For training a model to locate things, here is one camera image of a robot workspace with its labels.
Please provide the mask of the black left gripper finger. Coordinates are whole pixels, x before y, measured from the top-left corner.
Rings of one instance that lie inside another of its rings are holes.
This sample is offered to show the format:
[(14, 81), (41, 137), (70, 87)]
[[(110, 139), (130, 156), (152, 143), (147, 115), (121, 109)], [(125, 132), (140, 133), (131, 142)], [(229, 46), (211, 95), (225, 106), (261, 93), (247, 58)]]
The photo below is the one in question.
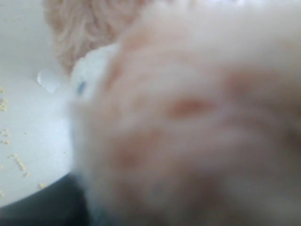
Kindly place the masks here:
[(88, 226), (84, 194), (68, 174), (52, 185), (0, 209), (2, 226)]

